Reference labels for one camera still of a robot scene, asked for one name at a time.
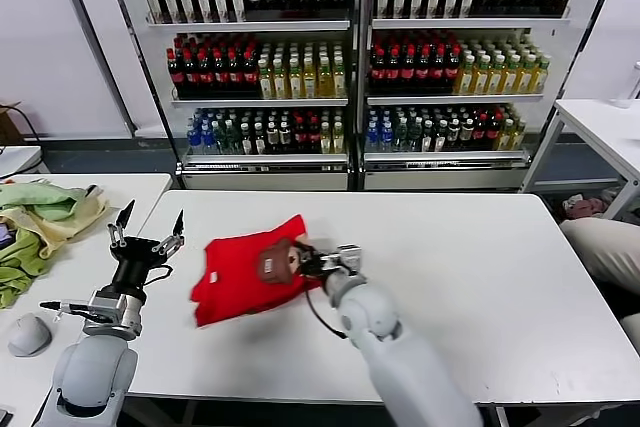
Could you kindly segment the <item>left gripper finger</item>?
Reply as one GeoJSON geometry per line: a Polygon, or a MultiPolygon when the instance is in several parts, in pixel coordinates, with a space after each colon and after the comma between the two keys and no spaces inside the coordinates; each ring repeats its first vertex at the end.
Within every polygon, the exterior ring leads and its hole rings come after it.
{"type": "Polygon", "coordinates": [[[135,200],[131,200],[129,204],[118,213],[115,222],[107,225],[111,247],[126,246],[125,230],[134,209],[134,205],[135,200]]]}
{"type": "Polygon", "coordinates": [[[184,245],[184,211],[181,210],[174,224],[172,233],[152,248],[158,255],[174,255],[184,245]]]}

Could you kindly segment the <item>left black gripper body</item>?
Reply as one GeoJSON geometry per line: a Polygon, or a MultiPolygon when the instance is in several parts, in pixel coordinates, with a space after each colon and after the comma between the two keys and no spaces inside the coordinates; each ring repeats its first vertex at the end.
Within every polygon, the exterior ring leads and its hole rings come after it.
{"type": "Polygon", "coordinates": [[[110,283],[114,292],[142,292],[150,283],[168,277],[167,255],[158,255],[152,248],[157,240],[126,237],[125,247],[111,247],[118,265],[110,283]]]}

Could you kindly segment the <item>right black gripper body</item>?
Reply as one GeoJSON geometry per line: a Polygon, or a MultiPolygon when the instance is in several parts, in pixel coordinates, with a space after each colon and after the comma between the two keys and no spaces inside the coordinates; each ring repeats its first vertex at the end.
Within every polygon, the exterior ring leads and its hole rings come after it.
{"type": "Polygon", "coordinates": [[[315,252],[312,258],[301,258],[301,264],[303,263],[312,265],[313,273],[312,276],[308,278],[326,278],[333,271],[333,261],[328,254],[315,252]]]}

